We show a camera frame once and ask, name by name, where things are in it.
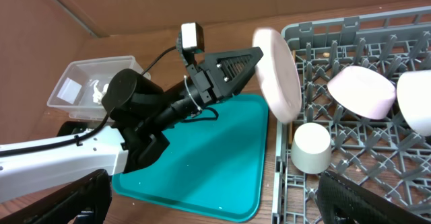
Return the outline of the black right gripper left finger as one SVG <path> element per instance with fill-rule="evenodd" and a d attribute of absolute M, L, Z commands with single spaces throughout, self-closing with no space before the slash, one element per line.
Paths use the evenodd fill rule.
<path fill-rule="evenodd" d="M 111 201 L 110 176 L 99 169 L 2 218 L 1 223 L 103 223 Z"/>

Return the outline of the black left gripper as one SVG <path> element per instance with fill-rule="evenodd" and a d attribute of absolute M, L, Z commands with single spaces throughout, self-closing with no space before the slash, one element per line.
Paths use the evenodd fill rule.
<path fill-rule="evenodd" d="M 205 108 L 238 95 L 263 57 L 259 47 L 209 53 L 200 64 L 187 63 L 185 68 L 194 89 L 186 89 L 197 108 Z"/>

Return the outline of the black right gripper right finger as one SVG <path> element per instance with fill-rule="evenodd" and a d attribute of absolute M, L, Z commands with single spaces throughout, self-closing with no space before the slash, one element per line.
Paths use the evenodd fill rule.
<path fill-rule="evenodd" d="M 317 206 L 325 224 L 430 223 L 332 171 L 320 174 Z"/>

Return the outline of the white plate with food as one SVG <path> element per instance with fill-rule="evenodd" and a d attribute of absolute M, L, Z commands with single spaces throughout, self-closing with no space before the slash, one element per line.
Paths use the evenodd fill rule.
<path fill-rule="evenodd" d="M 255 74 L 265 101 L 274 116 L 288 124 L 297 119 L 302 107 L 300 80 L 292 52 L 273 28 L 256 29 L 253 46 L 263 52 Z"/>

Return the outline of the white paper cup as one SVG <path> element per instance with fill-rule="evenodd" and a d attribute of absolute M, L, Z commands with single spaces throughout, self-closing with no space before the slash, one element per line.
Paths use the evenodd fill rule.
<path fill-rule="evenodd" d="M 319 174 L 331 163 L 331 136 L 320 124 L 309 122 L 300 125 L 291 148 L 292 163 L 301 172 Z"/>

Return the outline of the wooden chopstick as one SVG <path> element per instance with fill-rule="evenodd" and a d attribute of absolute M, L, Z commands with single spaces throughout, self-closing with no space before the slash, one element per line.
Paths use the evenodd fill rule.
<path fill-rule="evenodd" d="M 289 123 L 288 125 L 288 145 L 292 145 L 293 141 L 293 124 Z"/>

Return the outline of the white paper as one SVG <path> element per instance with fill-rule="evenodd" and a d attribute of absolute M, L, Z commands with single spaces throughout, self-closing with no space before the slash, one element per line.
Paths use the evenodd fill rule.
<path fill-rule="evenodd" d="M 99 83 L 98 80 L 95 80 L 95 82 L 92 83 L 93 90 L 94 90 L 94 93 L 92 94 L 92 98 L 93 98 L 93 103 L 100 105 L 102 103 L 102 98 L 104 97 L 104 95 L 108 90 L 109 84 L 108 83 L 104 84 L 102 90 L 99 90 L 98 83 Z"/>

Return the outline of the pink bowl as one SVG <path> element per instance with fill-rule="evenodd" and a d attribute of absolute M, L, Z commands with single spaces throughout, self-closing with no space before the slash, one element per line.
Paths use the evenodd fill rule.
<path fill-rule="evenodd" d="M 349 111 L 373 120 L 388 114 L 397 94 L 384 76 L 361 66 L 348 66 L 327 84 L 329 93 Z"/>

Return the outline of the white bowl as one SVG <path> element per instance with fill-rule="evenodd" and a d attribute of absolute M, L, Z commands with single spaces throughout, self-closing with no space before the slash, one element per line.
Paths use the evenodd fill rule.
<path fill-rule="evenodd" d="M 399 109 L 412 130 L 430 136 L 430 70 L 403 73 L 397 82 Z"/>

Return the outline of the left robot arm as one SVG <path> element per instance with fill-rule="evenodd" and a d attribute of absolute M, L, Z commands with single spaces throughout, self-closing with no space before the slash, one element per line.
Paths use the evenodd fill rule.
<path fill-rule="evenodd" d="M 119 71 L 102 98 L 106 118 L 87 133 L 1 146 L 1 200 L 76 181 L 96 170 L 113 176 L 152 165 L 169 142 L 164 131 L 201 120 L 204 110 L 238 95 L 254 75 L 258 47 L 205 55 L 180 52 L 187 74 L 163 90 L 142 74 Z"/>

